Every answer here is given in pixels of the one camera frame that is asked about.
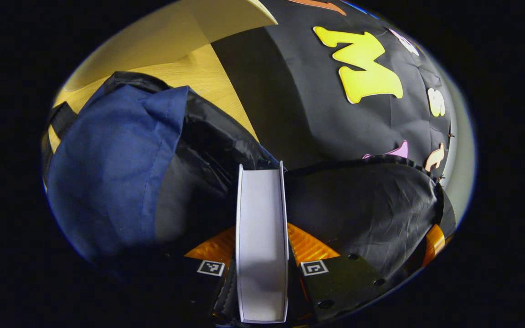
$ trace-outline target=blue cloth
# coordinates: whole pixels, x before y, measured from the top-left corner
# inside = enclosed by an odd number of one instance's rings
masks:
[[[181,135],[189,87],[104,87],[62,138],[48,171],[60,228],[89,261],[155,241],[159,187]]]

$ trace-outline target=white folder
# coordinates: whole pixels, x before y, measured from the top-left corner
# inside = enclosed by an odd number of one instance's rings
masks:
[[[285,322],[288,237],[283,162],[278,170],[240,165],[236,210],[236,266],[240,319]]]

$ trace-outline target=wooden table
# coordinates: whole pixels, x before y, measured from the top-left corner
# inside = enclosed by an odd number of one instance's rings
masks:
[[[232,87],[230,79],[226,75],[216,52],[214,52],[210,44],[190,52],[187,56],[181,58],[181,60],[166,64],[134,68],[129,71],[153,75],[154,77],[162,79],[172,87],[189,85],[198,95],[209,100],[232,116],[232,118],[242,124],[242,126],[258,140],[250,124],[250,120],[248,120],[248,116],[236,95],[234,87]],[[56,97],[54,106],[65,101],[68,102],[73,111],[78,114],[86,101],[106,79],[108,79],[108,76],[96,80],[76,91],[65,91],[63,88]],[[55,136],[53,130],[48,132],[51,143],[52,141],[54,141],[55,144],[60,143],[60,140]]]

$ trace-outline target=letter m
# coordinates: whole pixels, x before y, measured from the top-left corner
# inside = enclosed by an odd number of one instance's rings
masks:
[[[351,43],[333,54],[335,60],[364,69],[354,71],[346,66],[340,67],[340,79],[350,103],[357,104],[362,97],[384,93],[402,98],[402,84],[398,75],[374,62],[385,52],[377,38],[367,32],[357,35],[329,31],[320,26],[313,27],[313,31],[323,44],[332,48],[338,43]]]

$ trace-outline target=orange plastic piece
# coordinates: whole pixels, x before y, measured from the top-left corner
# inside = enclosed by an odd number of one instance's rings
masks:
[[[319,2],[319,1],[314,1],[314,0],[289,0],[289,1],[297,2],[298,4],[302,4],[302,5],[314,6],[314,7],[333,10],[338,13],[341,13],[344,16],[348,16],[348,14],[346,14],[345,11],[343,11],[340,7],[334,4],[330,4],[329,2]]]
[[[429,232],[427,232],[427,252],[422,266],[425,266],[439,254],[445,245],[444,234],[439,225],[434,225]]]
[[[228,268],[236,246],[235,240],[236,231],[235,227],[232,227],[199,244],[185,256],[192,259],[223,262]]]
[[[325,260],[339,256],[326,244],[290,223],[287,223],[287,231],[297,266],[301,262]]]
[[[326,244],[290,223],[287,223],[287,231],[297,265],[301,262],[330,259],[339,256],[336,251],[327,247]],[[228,267],[235,246],[236,229],[232,227],[199,244],[185,256],[199,260],[223,262]]]

